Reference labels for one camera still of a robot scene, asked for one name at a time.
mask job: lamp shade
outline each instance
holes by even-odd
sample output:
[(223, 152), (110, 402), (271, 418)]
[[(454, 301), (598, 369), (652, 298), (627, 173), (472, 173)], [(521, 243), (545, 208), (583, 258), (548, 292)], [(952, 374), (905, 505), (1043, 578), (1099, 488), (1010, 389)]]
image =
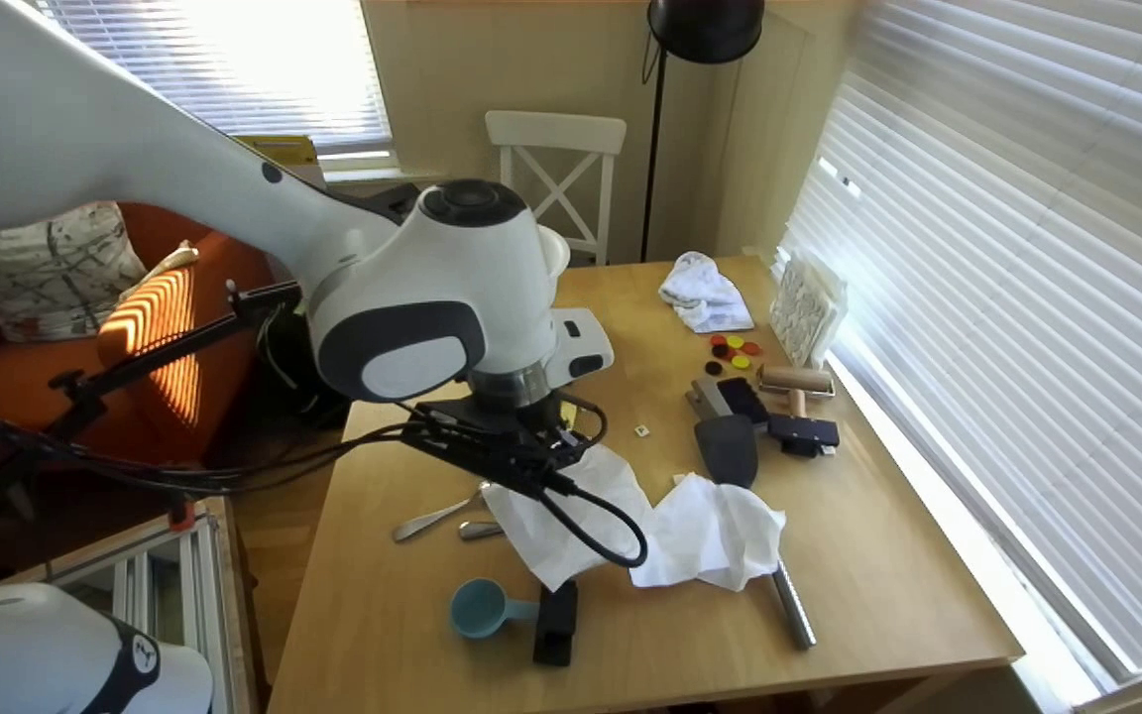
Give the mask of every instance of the lamp shade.
[(762, 40), (764, 0), (652, 0), (648, 20), (661, 53), (692, 65), (733, 65)]

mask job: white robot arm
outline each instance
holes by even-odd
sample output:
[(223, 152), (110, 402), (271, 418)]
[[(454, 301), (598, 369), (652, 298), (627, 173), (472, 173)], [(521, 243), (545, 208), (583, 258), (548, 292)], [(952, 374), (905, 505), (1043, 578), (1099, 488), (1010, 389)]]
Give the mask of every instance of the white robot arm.
[[(443, 181), (394, 227), (179, 116), (23, 0), (0, 0), (0, 227), (92, 198), (155, 202), (279, 258), (301, 287), (324, 385), (357, 402), (472, 382), (494, 413), (525, 413), (611, 364), (591, 315), (550, 309), (568, 245), (512, 190)], [(512, 457), (486, 448), (455, 464), (512, 467)], [(64, 591), (0, 587), (0, 709), (84, 709), (145, 647)], [(122, 706), (208, 709), (208, 662), (155, 655), (159, 678), (131, 682)]]

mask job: wooden table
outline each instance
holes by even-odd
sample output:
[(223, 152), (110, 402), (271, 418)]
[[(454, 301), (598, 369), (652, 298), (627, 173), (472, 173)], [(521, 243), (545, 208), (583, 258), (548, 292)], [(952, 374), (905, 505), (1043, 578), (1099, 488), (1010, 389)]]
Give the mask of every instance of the wooden table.
[[(753, 298), (753, 337), (778, 352), (764, 271), (722, 271)], [(615, 340), (615, 369), (574, 394), (611, 413), (608, 446), (635, 464), (655, 505), (673, 476), (701, 472), (685, 385), (712, 357), (706, 337), (660, 301), (661, 278), (665, 264), (652, 262), (570, 271), (558, 287), (558, 304), (591, 304)], [(521, 600), (536, 600), (541, 582), (505, 539), (459, 545), (455, 525), (394, 545), (398, 520), (454, 505), (482, 481), (379, 446), (334, 467), (271, 709), (648, 709), (1010, 662), (1016, 637), (858, 410), (808, 402), (808, 413), (842, 422), (842, 451), (796, 461), (762, 446), (757, 476), (757, 493), (790, 520), (780, 550), (820, 637), (808, 655), (790, 647), (764, 578), (739, 594), (706, 582), (635, 591), (619, 566), (574, 578), (568, 672), (531, 662), (528, 627), (459, 644), (449, 600), (466, 578), (499, 578)], [(357, 405), (349, 431), (389, 422), (398, 410)]]

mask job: floor lamp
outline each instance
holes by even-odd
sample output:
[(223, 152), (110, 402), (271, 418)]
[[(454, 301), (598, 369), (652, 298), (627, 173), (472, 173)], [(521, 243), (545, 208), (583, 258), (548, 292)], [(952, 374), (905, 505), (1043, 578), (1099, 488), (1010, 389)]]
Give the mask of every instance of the floor lamp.
[(751, 48), (757, 48), (762, 16), (764, 16), (764, 0), (652, 0), (648, 5), (648, 24), (660, 45), (660, 70), (655, 70), (652, 159), (648, 159), (643, 262), (652, 258), (652, 202), (655, 202), (665, 53), (692, 65), (733, 65)]

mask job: window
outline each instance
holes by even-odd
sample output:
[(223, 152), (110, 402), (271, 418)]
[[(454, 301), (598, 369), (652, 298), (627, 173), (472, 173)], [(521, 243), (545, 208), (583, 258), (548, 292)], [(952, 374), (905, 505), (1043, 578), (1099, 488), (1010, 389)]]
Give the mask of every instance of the window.
[(45, 0), (89, 48), (227, 135), (389, 145), (357, 0)]
[(790, 254), (835, 357), (1142, 678), (1142, 0), (873, 0)]

